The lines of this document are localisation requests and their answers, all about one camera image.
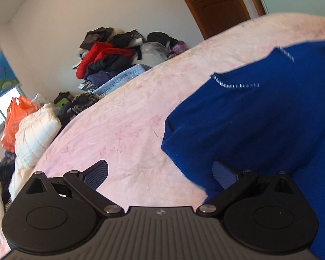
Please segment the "green item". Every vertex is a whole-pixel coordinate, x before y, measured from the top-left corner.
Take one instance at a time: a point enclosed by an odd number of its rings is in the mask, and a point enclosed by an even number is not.
[[[61,101],[58,101],[58,102],[56,103],[56,105],[57,105],[58,107],[63,107],[63,105],[67,104],[68,102],[69,102],[68,99],[63,98]]]

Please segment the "purple garment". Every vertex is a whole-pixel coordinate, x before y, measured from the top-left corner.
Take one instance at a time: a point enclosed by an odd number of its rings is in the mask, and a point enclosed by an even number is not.
[[[88,80],[90,80],[96,88],[101,87],[107,81],[111,80],[113,77],[117,76],[121,71],[104,71],[100,70],[95,74],[91,74],[88,76]]]

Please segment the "window frame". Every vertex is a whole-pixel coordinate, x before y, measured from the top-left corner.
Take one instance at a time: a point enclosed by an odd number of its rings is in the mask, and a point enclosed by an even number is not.
[[[21,96],[25,96],[24,93],[22,92],[21,88],[20,88],[21,85],[17,85],[17,86],[14,86],[12,87],[11,89],[9,89],[6,93],[8,93],[9,91],[11,91],[12,89],[16,88],[18,93],[21,95]],[[2,115],[3,118],[5,118],[5,121],[0,125],[0,134],[2,134],[3,130],[4,130],[4,127],[5,127],[5,122],[6,122],[6,116],[2,113],[1,109],[0,109],[0,113]]]

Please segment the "blue fabric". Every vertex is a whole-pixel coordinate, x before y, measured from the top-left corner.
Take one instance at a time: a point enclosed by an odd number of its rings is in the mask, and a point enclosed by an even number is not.
[[[168,116],[161,148],[209,198],[223,190],[212,175],[215,160],[259,175],[292,174],[319,218],[312,251],[325,260],[325,198],[317,198],[325,185],[311,174],[325,174],[314,162],[324,145],[325,41],[276,48],[263,60],[215,73]]]
[[[93,93],[99,96],[106,96],[149,69],[151,69],[151,67],[147,65],[137,64],[113,77]]]

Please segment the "pink floral bed sheet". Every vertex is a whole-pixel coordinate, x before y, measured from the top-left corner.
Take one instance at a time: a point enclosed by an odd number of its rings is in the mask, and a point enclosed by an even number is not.
[[[98,192],[122,206],[193,206],[205,191],[161,150],[172,110],[214,72],[265,57],[274,47],[325,39],[325,18],[276,14],[244,22],[133,79],[78,115],[35,167],[48,177],[109,165]],[[9,247],[0,233],[0,257]]]

